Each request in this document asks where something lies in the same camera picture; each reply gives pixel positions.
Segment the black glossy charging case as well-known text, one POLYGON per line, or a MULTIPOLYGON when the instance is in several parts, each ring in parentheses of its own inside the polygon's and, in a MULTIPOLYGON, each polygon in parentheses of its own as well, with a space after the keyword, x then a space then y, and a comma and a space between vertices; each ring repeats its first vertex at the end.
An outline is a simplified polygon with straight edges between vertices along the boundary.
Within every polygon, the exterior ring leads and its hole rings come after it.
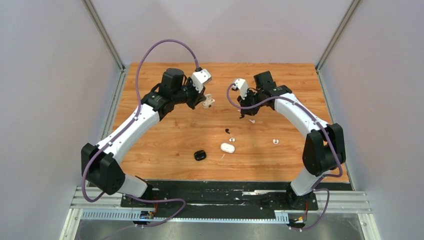
POLYGON ((207 153, 205 150, 198 150, 193 154, 193 157, 196 161, 202 161, 207 158, 207 153))

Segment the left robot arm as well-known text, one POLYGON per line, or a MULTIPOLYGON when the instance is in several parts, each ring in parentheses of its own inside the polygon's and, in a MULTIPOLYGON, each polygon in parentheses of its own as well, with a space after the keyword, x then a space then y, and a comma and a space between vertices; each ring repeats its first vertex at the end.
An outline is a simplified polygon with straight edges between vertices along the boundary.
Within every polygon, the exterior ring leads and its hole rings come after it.
POLYGON ((140 206, 149 206, 153 193, 148 184, 139 177, 124 173, 120 163, 143 134, 172 112, 175 105, 186 104, 195 109, 199 103, 211 100, 205 95, 205 84, 211 80, 206 69, 197 69, 187 77, 180 69, 168 68, 161 82, 139 101, 139 106, 114 132, 97 144, 86 143, 82 147, 83 179, 103 194, 132 195, 140 206))

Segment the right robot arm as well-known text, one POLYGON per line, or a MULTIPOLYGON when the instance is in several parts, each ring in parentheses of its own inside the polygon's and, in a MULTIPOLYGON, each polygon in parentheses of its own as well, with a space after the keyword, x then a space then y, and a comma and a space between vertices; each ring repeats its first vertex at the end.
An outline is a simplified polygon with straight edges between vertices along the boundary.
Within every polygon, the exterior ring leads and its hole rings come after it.
POLYGON ((340 124, 330 124, 307 109, 286 86, 278 86, 270 71, 256 74, 255 87, 237 78, 229 87, 238 91, 237 104, 242 117, 254 116, 262 107, 270 107, 283 115, 305 139, 302 152, 303 168, 290 183, 285 195, 286 204, 298 209, 326 177, 339 178, 343 174, 342 164, 346 161, 344 131, 340 124))

